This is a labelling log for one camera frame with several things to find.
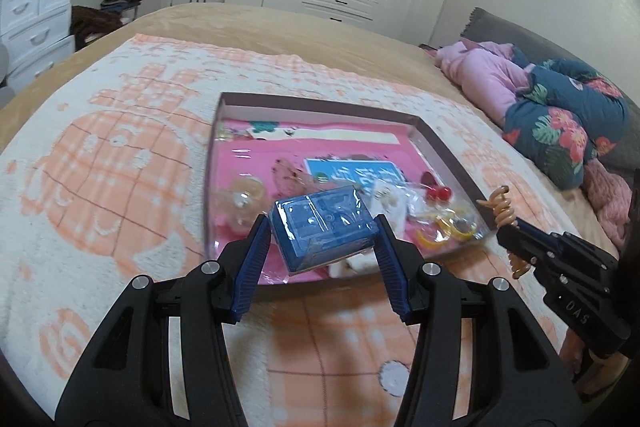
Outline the yellow jewelry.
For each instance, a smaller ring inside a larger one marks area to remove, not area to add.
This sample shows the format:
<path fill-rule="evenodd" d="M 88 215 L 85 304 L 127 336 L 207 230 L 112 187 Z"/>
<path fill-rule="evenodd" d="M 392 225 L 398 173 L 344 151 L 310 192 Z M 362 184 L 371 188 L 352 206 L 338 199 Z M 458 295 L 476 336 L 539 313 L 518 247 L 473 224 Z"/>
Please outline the yellow jewelry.
<path fill-rule="evenodd" d="M 477 212 L 465 204 L 435 207 L 414 219 L 414 238 L 424 251 L 446 253 L 485 235 Z"/>

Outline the red cherry earrings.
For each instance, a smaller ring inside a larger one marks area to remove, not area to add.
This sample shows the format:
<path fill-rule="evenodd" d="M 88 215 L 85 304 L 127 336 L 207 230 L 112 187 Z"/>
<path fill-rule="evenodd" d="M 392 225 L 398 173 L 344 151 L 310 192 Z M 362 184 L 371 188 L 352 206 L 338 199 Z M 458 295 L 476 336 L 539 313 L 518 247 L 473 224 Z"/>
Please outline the red cherry earrings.
<path fill-rule="evenodd" d="M 449 202 L 452 199 L 452 190 L 446 185 L 427 185 L 425 198 L 427 202 Z"/>

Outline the dark red curved hair clip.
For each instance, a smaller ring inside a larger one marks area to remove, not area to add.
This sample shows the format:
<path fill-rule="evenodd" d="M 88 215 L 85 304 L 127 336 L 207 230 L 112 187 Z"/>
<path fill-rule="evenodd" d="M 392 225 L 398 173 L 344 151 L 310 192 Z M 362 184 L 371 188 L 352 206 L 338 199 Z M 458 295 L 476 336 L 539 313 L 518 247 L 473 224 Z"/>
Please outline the dark red curved hair clip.
<path fill-rule="evenodd" d="M 439 187 L 442 186 L 431 171 L 424 171 L 424 173 L 421 174 L 420 184 L 424 185 L 428 191 L 438 191 Z"/>

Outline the clear bag with beads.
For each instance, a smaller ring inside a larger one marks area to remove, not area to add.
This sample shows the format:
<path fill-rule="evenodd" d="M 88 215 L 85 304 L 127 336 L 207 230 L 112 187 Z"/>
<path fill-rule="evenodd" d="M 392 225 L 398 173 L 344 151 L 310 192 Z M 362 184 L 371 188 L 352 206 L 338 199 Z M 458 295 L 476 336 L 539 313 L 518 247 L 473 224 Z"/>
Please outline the clear bag with beads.
<path fill-rule="evenodd" d="M 236 235 L 246 234 L 270 205 L 267 187 L 254 176 L 234 176 L 230 184 L 215 192 L 215 207 Z"/>

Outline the blue plastic box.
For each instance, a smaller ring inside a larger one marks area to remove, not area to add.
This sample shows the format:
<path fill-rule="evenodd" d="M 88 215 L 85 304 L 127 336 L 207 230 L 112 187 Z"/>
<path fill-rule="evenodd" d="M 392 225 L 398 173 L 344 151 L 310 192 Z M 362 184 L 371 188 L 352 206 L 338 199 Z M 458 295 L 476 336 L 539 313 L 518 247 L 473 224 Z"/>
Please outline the blue plastic box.
<path fill-rule="evenodd" d="M 288 272 L 330 265 L 374 244 L 378 226 L 351 186 L 282 198 L 269 213 L 271 230 Z"/>

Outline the cream claw hair clip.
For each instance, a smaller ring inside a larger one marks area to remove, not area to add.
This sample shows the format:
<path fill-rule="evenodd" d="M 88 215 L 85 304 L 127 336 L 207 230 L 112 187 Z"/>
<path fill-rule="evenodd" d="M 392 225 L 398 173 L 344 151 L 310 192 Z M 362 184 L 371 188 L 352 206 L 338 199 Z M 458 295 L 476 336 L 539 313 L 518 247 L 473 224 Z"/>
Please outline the cream claw hair clip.
<path fill-rule="evenodd" d="M 365 251 L 331 263 L 328 266 L 328 274 L 331 279 L 348 279 L 356 275 L 373 273 L 377 269 L 378 262 L 374 252 Z"/>

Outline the dotted tulle bow hair clip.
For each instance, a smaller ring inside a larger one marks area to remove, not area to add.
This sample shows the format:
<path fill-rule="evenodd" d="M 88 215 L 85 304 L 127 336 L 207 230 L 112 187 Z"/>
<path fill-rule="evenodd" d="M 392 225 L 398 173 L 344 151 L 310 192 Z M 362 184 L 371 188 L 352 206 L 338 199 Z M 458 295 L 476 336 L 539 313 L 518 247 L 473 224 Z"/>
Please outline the dotted tulle bow hair clip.
<path fill-rule="evenodd" d="M 316 188 L 314 178 L 286 158 L 278 158 L 271 167 L 271 173 L 279 197 L 302 196 Z"/>

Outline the pink knitted blanket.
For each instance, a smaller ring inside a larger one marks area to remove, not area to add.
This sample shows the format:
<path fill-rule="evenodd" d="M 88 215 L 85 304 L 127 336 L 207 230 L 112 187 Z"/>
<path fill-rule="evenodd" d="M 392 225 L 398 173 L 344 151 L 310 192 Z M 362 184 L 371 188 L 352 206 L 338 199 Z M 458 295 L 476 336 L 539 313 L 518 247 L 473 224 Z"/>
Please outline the pink knitted blanket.
<path fill-rule="evenodd" d="M 584 192 L 606 236 L 621 251 L 629 230 L 631 188 L 597 159 L 585 165 Z"/>

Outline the floral blue quilt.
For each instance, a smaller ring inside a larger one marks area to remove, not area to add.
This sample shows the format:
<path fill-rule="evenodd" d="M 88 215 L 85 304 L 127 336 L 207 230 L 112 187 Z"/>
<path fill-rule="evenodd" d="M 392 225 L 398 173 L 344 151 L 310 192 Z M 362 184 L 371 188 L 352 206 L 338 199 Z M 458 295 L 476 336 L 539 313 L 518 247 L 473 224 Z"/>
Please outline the floral blue quilt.
<path fill-rule="evenodd" d="M 573 190 L 584 182 L 587 164 L 623 139 L 623 93 L 582 61 L 557 58 L 525 72 L 528 86 L 506 111 L 502 137 L 559 190 Z"/>

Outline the pink folded blanket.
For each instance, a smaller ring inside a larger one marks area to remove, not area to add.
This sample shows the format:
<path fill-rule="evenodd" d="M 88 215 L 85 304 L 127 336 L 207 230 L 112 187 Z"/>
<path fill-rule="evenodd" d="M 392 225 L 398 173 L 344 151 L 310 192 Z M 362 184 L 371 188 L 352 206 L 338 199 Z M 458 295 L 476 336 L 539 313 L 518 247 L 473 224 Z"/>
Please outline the pink folded blanket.
<path fill-rule="evenodd" d="M 508 109 L 530 87 L 526 70 L 513 62 L 514 53 L 512 43 L 461 39 L 433 56 L 442 75 L 502 128 Z"/>

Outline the brown box with pink lining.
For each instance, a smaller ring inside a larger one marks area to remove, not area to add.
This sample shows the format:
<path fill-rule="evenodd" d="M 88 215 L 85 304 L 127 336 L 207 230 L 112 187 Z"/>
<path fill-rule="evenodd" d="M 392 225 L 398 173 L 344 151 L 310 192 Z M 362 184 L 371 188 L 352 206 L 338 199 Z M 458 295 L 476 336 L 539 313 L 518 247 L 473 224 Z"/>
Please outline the brown box with pink lining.
<path fill-rule="evenodd" d="M 480 246 L 495 231 L 484 195 L 450 148 L 418 117 L 392 110 L 282 95 L 224 92 L 215 110 L 205 175 L 205 245 L 210 259 L 240 239 L 215 207 L 215 192 L 234 176 L 254 176 L 277 195 L 271 167 L 286 158 L 314 178 L 314 192 L 356 188 L 371 215 L 384 215 L 400 239 L 415 243 L 416 217 L 435 207 L 465 204 L 480 217 L 485 235 L 454 251 L 420 253 L 445 259 Z M 449 202 L 427 202 L 424 171 L 452 190 Z"/>

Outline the tan bed cover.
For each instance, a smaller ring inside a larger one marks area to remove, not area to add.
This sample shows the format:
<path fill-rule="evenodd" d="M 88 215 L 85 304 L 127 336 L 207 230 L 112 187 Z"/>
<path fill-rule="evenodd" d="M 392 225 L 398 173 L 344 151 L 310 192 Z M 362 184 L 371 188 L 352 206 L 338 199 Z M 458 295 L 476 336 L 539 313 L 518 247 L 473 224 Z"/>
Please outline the tan bed cover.
<path fill-rule="evenodd" d="M 428 92 L 442 101 L 471 105 L 416 46 L 306 15 L 221 3 L 183 4 L 138 18 L 38 77 L 2 108 L 1 145 L 8 147 L 56 90 L 135 35 L 297 56 L 309 64 L 361 74 L 373 89 L 388 84 L 404 102 Z"/>

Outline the pile of dark clothes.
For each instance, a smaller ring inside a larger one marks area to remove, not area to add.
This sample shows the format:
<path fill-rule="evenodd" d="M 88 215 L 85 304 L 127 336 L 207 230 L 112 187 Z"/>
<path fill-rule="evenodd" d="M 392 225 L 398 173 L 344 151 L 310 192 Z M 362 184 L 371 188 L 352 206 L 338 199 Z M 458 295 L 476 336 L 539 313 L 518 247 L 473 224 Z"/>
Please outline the pile of dark clothes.
<path fill-rule="evenodd" d="M 137 13 L 143 0 L 102 0 L 99 9 L 74 5 L 70 19 L 70 34 L 74 37 L 75 50 L 79 51 L 94 40 L 125 25 L 122 16 L 128 11 Z"/>

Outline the white drawer cabinet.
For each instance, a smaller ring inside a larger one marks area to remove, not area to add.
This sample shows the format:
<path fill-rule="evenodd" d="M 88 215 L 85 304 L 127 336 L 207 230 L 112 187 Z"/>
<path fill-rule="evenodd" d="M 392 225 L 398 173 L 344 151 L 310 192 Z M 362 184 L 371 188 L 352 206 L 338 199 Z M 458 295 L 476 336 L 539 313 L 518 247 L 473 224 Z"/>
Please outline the white drawer cabinet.
<path fill-rule="evenodd" d="M 1 44 L 8 52 L 6 87 L 20 93 L 75 52 L 70 0 L 1 0 Z"/>

